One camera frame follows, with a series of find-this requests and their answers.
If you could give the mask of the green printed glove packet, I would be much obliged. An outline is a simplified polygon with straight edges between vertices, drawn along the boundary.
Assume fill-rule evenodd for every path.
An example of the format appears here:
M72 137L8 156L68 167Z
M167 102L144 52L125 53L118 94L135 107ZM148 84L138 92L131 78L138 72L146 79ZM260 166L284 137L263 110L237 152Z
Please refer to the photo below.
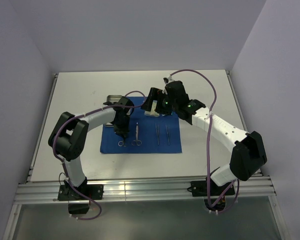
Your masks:
M157 101L154 100L153 103L152 103L151 110L150 111L145 111L144 115L147 116L147 117L160 117L160 114L155 111L156 106L157 106Z

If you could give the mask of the metal instrument tray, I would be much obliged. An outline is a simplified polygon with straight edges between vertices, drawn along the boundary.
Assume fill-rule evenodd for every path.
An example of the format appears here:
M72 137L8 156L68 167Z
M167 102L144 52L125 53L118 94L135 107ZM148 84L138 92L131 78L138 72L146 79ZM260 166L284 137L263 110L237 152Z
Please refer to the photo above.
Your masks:
M113 104L117 103L120 100L121 97L122 97L122 95L114 95L114 94L108 95L107 98L106 98L106 101L103 103L103 105L105 105L105 106L108 106L108 105L111 105L111 104L113 105ZM104 126L107 127L107 128L108 127L109 128L114 127L114 125L111 124L110 122L105 123Z

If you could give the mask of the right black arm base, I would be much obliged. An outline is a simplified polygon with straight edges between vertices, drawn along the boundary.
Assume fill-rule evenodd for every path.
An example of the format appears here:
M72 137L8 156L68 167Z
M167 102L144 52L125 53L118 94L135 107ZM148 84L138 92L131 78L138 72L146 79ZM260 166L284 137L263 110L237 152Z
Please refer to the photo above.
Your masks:
M230 183L226 183L223 186L217 186L212 180L210 181L210 196L211 197L219 197L222 192L230 185ZM207 179L205 180L195 180L190 182L190 187L187 188L187 191L192 194L193 197L207 197ZM225 195L222 197L221 200L211 208L208 204L207 199L204 200L206 207L209 210L224 210L226 207L226 196L234 196L235 190L234 187L231 187L227 190Z

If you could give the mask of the metal scissors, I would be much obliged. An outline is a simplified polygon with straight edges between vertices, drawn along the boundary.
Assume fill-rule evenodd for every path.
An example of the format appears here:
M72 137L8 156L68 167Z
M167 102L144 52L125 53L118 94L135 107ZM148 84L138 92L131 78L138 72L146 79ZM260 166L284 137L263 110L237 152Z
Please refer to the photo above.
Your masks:
M139 124L136 122L136 127L135 127L135 139L132 140L132 145L133 146L140 146L142 144L142 141L139 140Z

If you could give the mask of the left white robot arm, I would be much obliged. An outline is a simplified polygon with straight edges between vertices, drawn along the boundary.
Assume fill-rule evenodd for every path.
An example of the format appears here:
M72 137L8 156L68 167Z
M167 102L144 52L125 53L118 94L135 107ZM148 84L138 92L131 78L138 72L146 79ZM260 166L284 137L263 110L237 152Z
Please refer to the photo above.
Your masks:
M87 177L83 173L80 155L84 150L88 132L110 123L113 125L114 133L125 143L133 108L133 102L123 96L117 103L106 102L102 108L87 114L78 116L69 112L61 114L48 144L52 147L54 156L62 163L67 188L87 194Z

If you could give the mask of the blue surgical cloth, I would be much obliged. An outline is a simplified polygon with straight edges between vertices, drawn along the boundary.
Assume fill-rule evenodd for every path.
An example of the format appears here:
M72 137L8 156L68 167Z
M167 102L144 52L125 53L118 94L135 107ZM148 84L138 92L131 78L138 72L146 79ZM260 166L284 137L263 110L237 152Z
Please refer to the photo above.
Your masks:
M135 139L136 122L139 124L140 146L132 145ZM160 145L157 145L155 124L160 128ZM166 125L170 126L170 145L167 142ZM176 114L172 116L149 117L144 111L136 108L130 117L129 134L127 146L119 147L121 138L114 133L113 128L103 126L100 152L103 154L179 154L182 152L179 118Z

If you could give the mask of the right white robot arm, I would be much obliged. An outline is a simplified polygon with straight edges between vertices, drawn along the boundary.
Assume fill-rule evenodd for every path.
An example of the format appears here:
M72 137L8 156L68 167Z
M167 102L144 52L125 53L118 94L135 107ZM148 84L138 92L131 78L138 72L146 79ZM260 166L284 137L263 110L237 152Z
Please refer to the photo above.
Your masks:
M261 135L248 133L213 114L210 109L196 99L190 99L181 81L169 81L165 88L151 88L147 99L141 106L149 111L156 102L155 112L170 115L173 112L190 125L209 132L231 153L229 163L214 170L211 181L218 187L234 180L248 180L267 162Z

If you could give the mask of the metal forceps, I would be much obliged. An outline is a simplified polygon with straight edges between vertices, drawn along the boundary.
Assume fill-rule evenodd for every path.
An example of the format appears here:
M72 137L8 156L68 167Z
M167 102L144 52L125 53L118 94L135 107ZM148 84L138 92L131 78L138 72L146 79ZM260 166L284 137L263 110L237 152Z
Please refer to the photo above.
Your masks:
M120 141L118 141L119 147L126 147L127 146L127 138L123 137Z

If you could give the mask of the metal pointed tweezers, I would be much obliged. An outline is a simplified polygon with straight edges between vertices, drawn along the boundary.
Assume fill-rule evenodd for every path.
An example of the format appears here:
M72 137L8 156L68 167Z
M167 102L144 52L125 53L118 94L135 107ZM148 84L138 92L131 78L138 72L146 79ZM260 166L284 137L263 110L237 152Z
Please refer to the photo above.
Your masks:
M156 136L157 136L157 145L160 145L160 128L159 124L155 124Z
M166 124L166 133L167 133L167 142L168 145L170 146L170 126Z

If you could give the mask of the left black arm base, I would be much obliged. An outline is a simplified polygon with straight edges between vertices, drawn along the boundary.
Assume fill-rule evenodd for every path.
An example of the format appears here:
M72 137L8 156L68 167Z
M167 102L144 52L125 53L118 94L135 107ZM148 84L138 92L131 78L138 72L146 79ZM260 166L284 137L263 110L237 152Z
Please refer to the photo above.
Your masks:
M59 188L58 201L68 202L68 212L72 215L84 215L88 212L91 201L87 203L74 203L74 201L87 200L83 195L93 200L101 200L103 198L103 184L87 184L81 187L70 187L67 183Z

